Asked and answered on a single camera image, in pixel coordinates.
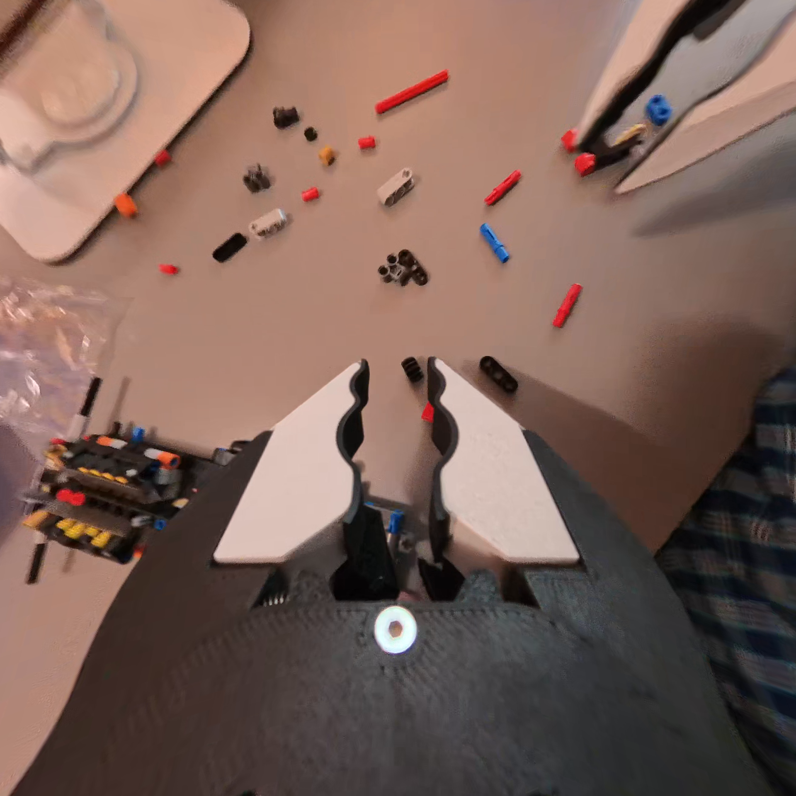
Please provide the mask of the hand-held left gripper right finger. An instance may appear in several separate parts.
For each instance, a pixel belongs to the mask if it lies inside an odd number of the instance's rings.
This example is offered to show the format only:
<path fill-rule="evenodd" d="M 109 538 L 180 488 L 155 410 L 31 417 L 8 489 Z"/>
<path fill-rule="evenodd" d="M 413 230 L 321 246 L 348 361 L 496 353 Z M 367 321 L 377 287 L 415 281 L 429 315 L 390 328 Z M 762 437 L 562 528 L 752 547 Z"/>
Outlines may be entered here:
<path fill-rule="evenodd" d="M 580 553 L 525 429 L 439 357 L 427 360 L 435 562 L 458 568 L 572 566 Z"/>

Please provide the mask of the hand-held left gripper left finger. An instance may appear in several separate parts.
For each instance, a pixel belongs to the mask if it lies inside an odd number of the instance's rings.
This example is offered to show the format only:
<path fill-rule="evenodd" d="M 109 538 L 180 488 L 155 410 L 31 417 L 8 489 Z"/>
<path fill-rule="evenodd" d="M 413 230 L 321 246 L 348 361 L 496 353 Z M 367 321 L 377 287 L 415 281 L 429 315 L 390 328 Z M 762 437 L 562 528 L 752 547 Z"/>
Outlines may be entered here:
<path fill-rule="evenodd" d="M 362 497 L 367 360 L 354 362 L 276 423 L 218 545 L 222 565 L 283 564 L 335 544 Z"/>

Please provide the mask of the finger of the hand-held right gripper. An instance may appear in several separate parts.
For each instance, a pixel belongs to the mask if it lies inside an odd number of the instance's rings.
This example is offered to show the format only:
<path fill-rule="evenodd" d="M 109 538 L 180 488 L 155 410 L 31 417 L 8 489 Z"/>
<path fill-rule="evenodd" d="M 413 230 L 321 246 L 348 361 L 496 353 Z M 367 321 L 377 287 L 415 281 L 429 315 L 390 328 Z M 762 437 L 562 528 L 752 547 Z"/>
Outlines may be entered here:
<path fill-rule="evenodd" d="M 652 84 L 671 52 L 688 36 L 703 41 L 743 1 L 641 2 L 587 101 L 581 121 L 569 132 L 569 151 L 595 153 L 604 134 Z"/>
<path fill-rule="evenodd" d="M 639 96 L 646 100 L 644 113 L 652 84 Z M 691 105 L 675 108 L 665 95 L 672 107 L 669 123 L 654 127 L 646 119 L 653 136 L 631 157 L 615 194 L 631 194 L 679 174 L 793 113 L 794 89 L 795 20 L 790 10 L 745 63 Z"/>

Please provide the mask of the small black lego assembly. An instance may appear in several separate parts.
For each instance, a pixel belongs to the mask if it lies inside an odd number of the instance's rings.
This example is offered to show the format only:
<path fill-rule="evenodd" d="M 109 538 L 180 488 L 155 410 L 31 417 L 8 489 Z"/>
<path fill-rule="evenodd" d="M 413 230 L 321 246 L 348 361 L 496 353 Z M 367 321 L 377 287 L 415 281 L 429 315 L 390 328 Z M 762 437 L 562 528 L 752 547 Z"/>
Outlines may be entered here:
<path fill-rule="evenodd" d="M 561 136 L 561 144 L 570 154 L 579 151 L 574 167 L 581 177 L 585 177 L 630 157 L 642 145 L 649 131 L 648 124 L 635 124 L 623 131 L 612 144 L 601 137 L 586 149 L 580 149 L 576 145 L 578 131 L 570 129 Z"/>

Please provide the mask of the long red lego pin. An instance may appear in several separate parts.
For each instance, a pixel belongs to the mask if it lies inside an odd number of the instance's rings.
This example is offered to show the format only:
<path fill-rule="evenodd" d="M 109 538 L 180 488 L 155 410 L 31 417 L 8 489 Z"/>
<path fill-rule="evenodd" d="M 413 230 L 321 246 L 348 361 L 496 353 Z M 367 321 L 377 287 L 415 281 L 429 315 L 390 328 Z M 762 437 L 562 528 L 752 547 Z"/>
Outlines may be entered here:
<path fill-rule="evenodd" d="M 577 303 L 580 295 L 582 293 L 582 285 L 581 284 L 572 284 L 569 288 L 567 293 L 565 294 L 559 308 L 556 311 L 556 314 L 553 318 L 552 325 L 556 329 L 561 329 L 565 323 L 568 321 L 575 304 Z"/>
<path fill-rule="evenodd" d="M 484 203 L 486 206 L 493 206 L 500 202 L 506 194 L 512 191 L 522 179 L 522 172 L 520 170 L 512 171 L 505 179 L 503 179 L 490 193 L 485 197 Z"/>

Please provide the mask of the large black lego chassis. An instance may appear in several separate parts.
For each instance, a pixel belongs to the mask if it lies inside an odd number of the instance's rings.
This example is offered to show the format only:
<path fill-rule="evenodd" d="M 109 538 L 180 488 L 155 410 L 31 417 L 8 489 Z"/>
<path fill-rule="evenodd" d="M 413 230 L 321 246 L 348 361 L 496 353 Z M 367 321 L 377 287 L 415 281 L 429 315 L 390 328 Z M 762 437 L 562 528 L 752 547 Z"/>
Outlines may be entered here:
<path fill-rule="evenodd" d="M 53 437 L 45 462 L 24 493 L 22 526 L 34 532 L 25 583 L 38 582 L 51 544 L 127 564 L 141 557 L 209 481 L 232 463 L 248 440 L 217 447 L 211 456 L 167 447 L 144 427 L 119 422 L 89 434 L 103 381 L 91 379 L 65 435 Z"/>

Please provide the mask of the long red lego axle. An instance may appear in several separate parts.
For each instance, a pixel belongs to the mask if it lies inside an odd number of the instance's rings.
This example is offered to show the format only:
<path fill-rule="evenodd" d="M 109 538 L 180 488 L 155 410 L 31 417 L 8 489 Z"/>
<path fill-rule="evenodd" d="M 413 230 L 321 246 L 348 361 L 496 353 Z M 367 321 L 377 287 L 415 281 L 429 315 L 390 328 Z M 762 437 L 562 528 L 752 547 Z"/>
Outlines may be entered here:
<path fill-rule="evenodd" d="M 449 81 L 449 79 L 449 70 L 443 69 L 442 71 L 430 75 L 412 86 L 406 87 L 399 92 L 379 100 L 374 106 L 374 112 L 377 115 L 383 115 L 387 112 L 390 112 L 403 104 L 406 104 L 428 92 L 435 90 L 437 87 L 443 86 Z"/>

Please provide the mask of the long blue lego pin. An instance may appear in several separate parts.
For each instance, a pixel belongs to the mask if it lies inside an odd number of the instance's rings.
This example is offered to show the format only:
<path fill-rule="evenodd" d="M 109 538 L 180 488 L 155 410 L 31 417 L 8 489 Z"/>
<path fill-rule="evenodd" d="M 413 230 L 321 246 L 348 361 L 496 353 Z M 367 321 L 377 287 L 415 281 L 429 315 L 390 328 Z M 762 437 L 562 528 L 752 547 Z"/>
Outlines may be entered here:
<path fill-rule="evenodd" d="M 480 225 L 479 232 L 497 260 L 501 264 L 506 264 L 510 259 L 510 254 L 493 228 L 488 223 L 483 223 Z"/>

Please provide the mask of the black grey lego connector block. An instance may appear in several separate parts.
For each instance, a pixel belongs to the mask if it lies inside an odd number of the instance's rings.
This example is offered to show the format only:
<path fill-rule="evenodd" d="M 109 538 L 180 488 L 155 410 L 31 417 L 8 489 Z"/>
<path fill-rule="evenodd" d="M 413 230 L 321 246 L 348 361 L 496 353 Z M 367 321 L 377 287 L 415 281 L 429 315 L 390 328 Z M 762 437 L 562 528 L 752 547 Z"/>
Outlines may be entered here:
<path fill-rule="evenodd" d="M 387 255 L 376 272 L 385 284 L 406 286 L 413 283 L 426 286 L 429 281 L 429 274 L 423 264 L 411 250 L 406 248 Z"/>

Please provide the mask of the light grey lego beam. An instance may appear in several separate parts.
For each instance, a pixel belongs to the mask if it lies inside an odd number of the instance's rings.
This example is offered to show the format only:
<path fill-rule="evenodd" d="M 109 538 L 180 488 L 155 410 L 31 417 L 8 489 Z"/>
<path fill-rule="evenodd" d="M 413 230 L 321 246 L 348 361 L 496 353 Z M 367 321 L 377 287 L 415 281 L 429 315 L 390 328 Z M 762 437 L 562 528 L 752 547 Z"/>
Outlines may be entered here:
<path fill-rule="evenodd" d="M 253 237 L 263 240 L 283 230 L 289 221 L 290 217 L 284 210 L 275 208 L 251 221 L 248 231 Z"/>
<path fill-rule="evenodd" d="M 413 170 L 404 167 L 392 175 L 376 191 L 379 202 L 385 207 L 392 207 L 415 187 Z"/>

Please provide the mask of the person in plaid shirt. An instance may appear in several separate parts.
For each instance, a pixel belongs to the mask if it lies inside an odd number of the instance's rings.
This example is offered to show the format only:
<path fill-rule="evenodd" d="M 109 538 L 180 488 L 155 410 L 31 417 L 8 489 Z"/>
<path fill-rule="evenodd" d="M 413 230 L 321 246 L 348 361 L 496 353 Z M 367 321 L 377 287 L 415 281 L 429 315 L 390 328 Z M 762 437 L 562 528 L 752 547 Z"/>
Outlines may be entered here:
<path fill-rule="evenodd" d="M 795 794 L 794 365 L 762 387 L 657 560 L 752 757 L 776 794 Z"/>

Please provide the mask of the clear plastic bag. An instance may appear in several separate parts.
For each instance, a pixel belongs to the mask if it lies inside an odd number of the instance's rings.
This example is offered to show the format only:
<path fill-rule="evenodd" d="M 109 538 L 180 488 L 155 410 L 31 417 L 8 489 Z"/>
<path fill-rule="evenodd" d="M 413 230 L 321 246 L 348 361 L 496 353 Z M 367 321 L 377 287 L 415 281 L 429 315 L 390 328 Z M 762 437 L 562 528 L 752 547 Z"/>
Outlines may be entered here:
<path fill-rule="evenodd" d="M 130 304 L 100 291 L 2 276 L 2 422 L 28 434 L 64 432 Z"/>

